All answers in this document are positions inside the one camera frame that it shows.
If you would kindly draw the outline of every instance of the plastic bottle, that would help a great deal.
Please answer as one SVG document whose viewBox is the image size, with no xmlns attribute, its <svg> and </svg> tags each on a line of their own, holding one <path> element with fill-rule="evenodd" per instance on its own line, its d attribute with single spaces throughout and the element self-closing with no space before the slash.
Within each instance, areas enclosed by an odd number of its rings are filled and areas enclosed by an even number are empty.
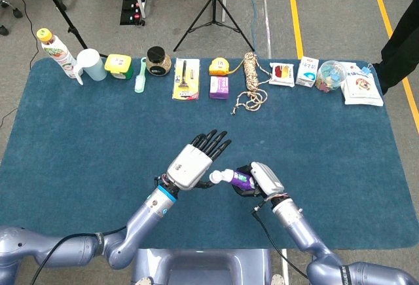
<svg viewBox="0 0 419 285">
<path fill-rule="evenodd" d="M 255 182 L 251 176 L 231 169 L 226 169 L 223 172 L 214 170 L 209 175 L 209 180 L 213 183 L 219 183 L 220 181 L 229 182 L 243 190 L 252 190 L 255 188 Z"/>
<path fill-rule="evenodd" d="M 37 31 L 37 37 L 41 41 L 41 46 L 45 52 L 57 61 L 69 78 L 75 79 L 76 75 L 73 72 L 73 68 L 77 62 L 70 51 L 68 51 L 67 46 L 47 28 L 39 29 Z"/>
</svg>

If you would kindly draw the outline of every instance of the light blue cup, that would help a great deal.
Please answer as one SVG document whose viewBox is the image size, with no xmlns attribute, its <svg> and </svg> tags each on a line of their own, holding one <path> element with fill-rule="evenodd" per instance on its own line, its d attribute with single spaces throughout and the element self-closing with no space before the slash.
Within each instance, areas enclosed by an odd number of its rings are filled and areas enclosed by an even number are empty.
<svg viewBox="0 0 419 285">
<path fill-rule="evenodd" d="M 99 52 L 94 49 L 84 49 L 77 55 L 77 64 L 74 73 L 81 75 L 85 71 L 95 81 L 106 78 L 107 71 L 100 58 Z"/>
</svg>

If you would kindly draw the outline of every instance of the gray robotic arm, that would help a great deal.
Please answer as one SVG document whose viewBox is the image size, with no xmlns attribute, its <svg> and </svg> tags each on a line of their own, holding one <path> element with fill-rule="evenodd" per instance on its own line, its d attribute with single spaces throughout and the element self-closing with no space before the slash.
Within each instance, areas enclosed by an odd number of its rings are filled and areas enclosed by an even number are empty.
<svg viewBox="0 0 419 285">
<path fill-rule="evenodd" d="M 211 173 L 210 180 L 219 182 L 221 177 L 218 173 L 222 172 Z M 247 178 L 247 181 L 242 183 L 235 181 L 235 191 L 243 197 L 260 195 L 264 198 L 264 202 L 271 202 L 272 212 L 299 250 L 308 252 L 316 258 L 307 266 L 307 277 L 312 285 L 419 285 L 417 280 L 400 269 L 366 262 L 345 265 L 311 228 L 302 210 L 299 210 L 285 193 L 284 186 L 267 165 L 253 162 L 238 168 L 236 173 L 243 173 L 252 179 Z"/>
<path fill-rule="evenodd" d="M 204 183 L 200 178 L 231 142 L 227 140 L 217 147 L 227 132 L 212 139 L 216 133 L 212 130 L 209 134 L 200 134 L 185 146 L 167 173 L 157 179 L 160 184 L 124 229 L 57 238 L 24 228 L 0 226 L 0 285 L 14 285 L 20 262 L 26 256 L 33 256 L 41 267 L 85 266 L 95 256 L 106 257 L 113 269 L 127 267 L 141 241 L 176 202 L 180 189 L 212 186 L 212 183 Z"/>
</svg>

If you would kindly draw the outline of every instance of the gray floor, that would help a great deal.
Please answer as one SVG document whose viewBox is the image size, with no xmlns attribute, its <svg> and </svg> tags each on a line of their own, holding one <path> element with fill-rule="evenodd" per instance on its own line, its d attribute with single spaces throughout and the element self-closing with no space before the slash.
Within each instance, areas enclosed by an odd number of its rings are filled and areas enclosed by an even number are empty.
<svg viewBox="0 0 419 285">
<path fill-rule="evenodd" d="M 20 0 L 9 0 L 23 10 Z M 67 34 L 67 25 L 51 0 L 26 0 L 27 12 L 33 20 L 34 30 L 48 27 L 68 45 L 76 55 L 81 47 L 74 36 Z M 411 0 L 384 0 L 392 26 L 398 22 Z M 151 0 L 147 6 L 149 15 L 144 28 L 118 25 L 122 0 L 64 0 L 68 15 L 81 35 L 92 48 L 104 54 L 123 53 L 131 56 L 144 55 L 153 45 L 170 51 L 183 31 L 193 20 L 206 0 Z M 376 0 L 297 0 L 304 53 L 317 58 L 363 59 L 375 62 L 387 40 L 386 30 Z M 256 0 L 259 19 L 257 22 L 257 50 L 266 57 L 266 32 L 263 0 Z M 250 35 L 250 18 L 253 15 L 249 0 L 228 0 L 233 17 Z M 272 55 L 279 58 L 296 57 L 293 22 L 289 0 L 268 0 L 271 28 Z M 0 115 L 16 107 L 28 75 L 28 62 L 35 50 L 29 23 L 25 18 L 15 19 L 7 9 L 0 9 L 0 23 L 10 29 L 10 35 L 0 38 Z M 176 56 L 242 57 L 248 51 L 237 34 L 228 29 L 210 27 L 190 34 Z M 410 77 L 410 84 L 419 99 L 419 71 Z M 399 85 L 386 95 L 386 105 L 392 120 L 394 136 L 409 182 L 416 211 L 419 210 L 419 138 L 409 105 Z M 0 158 L 4 153 L 14 114 L 5 119 L 0 129 Z M 419 248 L 387 251 L 338 251 L 348 262 L 373 261 L 407 270 L 419 279 Z M 310 261 L 306 255 L 290 251 L 290 258 L 299 267 Z M 27 284 L 36 266 L 31 258 L 25 259 L 18 284 Z M 279 265 L 275 270 L 280 272 Z M 130 270 L 112 271 L 102 258 L 97 258 L 84 269 L 46 269 L 38 284 L 128 284 Z M 306 284 L 291 272 L 292 284 Z"/>
</svg>

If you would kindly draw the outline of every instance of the purple box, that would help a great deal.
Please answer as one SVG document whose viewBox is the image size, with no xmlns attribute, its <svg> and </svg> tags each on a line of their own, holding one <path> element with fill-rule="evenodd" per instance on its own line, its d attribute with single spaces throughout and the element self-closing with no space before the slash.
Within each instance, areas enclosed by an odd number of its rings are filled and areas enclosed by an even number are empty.
<svg viewBox="0 0 419 285">
<path fill-rule="evenodd" d="M 211 77 L 209 98 L 228 99 L 228 77 Z"/>
</svg>

